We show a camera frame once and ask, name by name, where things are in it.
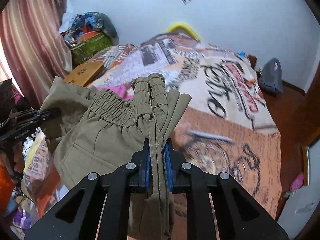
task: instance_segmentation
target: green bag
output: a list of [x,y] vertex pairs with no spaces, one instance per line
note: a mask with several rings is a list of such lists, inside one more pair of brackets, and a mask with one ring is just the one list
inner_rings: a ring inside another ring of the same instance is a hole
[[102,49],[111,46],[111,39],[103,32],[100,32],[96,36],[87,39],[71,49],[73,67],[86,62]]

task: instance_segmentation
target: silver screw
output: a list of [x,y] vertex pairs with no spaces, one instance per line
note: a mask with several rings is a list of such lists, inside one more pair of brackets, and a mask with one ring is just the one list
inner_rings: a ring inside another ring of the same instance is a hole
[[221,179],[229,179],[230,175],[226,172],[222,172],[222,173],[220,173],[220,178]]
[[185,170],[188,170],[188,169],[191,168],[191,164],[190,164],[190,163],[183,163],[183,164],[181,165],[181,167],[182,167],[183,169],[185,169]]
[[128,164],[126,165],[126,168],[127,168],[128,170],[133,170],[135,167],[136,167],[136,164],[135,164],[135,163],[128,163]]
[[91,172],[88,174],[88,179],[89,180],[95,180],[98,177],[98,174],[95,172]]

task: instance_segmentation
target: khaki pants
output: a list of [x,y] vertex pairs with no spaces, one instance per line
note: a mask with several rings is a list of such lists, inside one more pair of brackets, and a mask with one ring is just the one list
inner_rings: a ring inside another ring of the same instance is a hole
[[152,187],[132,194],[128,234],[138,239],[168,239],[173,225],[173,197],[168,193],[162,149],[191,97],[177,90],[166,96],[160,74],[137,78],[135,98],[126,101],[111,90],[98,92],[56,77],[41,111],[58,107],[60,118],[41,128],[62,182],[71,189],[90,172],[113,172],[130,162],[149,139]]

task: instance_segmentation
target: bed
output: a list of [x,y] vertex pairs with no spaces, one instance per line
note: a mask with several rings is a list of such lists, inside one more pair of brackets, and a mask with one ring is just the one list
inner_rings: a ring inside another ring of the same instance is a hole
[[[103,70],[87,87],[121,86],[133,96],[132,81],[160,73],[166,90],[188,93],[192,100],[171,134],[174,147],[203,171],[231,174],[274,218],[281,194],[280,134],[255,71],[238,54],[187,35],[165,33],[138,47],[113,46],[88,62]],[[187,239],[186,197],[175,197],[172,239]]]

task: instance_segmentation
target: elastic waistband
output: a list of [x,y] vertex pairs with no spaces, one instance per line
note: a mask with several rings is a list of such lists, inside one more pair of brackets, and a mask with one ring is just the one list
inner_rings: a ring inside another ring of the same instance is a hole
[[166,103],[164,78],[160,74],[137,78],[132,88],[135,98],[129,101],[111,90],[100,91],[93,97],[89,110],[107,122],[130,127],[138,124],[139,117],[150,120],[153,118],[153,108]]

